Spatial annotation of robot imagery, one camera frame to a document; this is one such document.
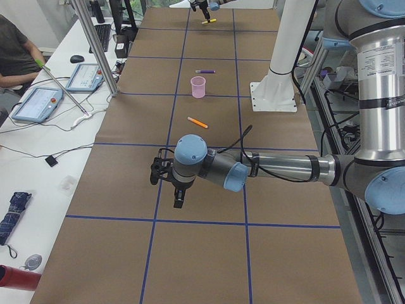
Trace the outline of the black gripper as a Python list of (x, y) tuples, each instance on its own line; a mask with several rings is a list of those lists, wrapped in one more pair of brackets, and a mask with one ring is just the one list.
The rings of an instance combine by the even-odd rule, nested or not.
[(208, 0), (193, 0), (193, 1), (189, 1), (189, 2), (190, 2), (191, 8), (195, 8), (197, 6), (199, 8), (202, 8), (202, 13), (205, 17), (205, 20), (211, 19), (209, 11), (208, 11)]
[(182, 175), (173, 175), (172, 182), (174, 187), (174, 208), (182, 208), (185, 200), (186, 189), (190, 188), (194, 183), (194, 176), (184, 177)]

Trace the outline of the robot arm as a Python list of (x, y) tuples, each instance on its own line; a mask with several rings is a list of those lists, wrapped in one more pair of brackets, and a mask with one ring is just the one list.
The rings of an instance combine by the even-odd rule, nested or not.
[(324, 40), (348, 42), (358, 59), (361, 146), (355, 155), (228, 153), (180, 138), (169, 166), (180, 208), (196, 177), (240, 191), (248, 177), (322, 182), (387, 214), (404, 213), (404, 2), (328, 1)]
[(230, 1), (227, 0), (214, 0), (214, 1), (208, 1), (208, 0), (195, 0), (195, 1), (189, 1), (190, 8), (196, 12), (197, 8), (199, 8), (204, 17), (205, 21), (201, 22), (203, 25), (209, 24), (209, 23), (214, 23), (216, 22), (215, 18), (211, 18), (209, 11), (208, 10), (213, 10), (216, 11), (220, 9), (221, 5), (230, 3)]

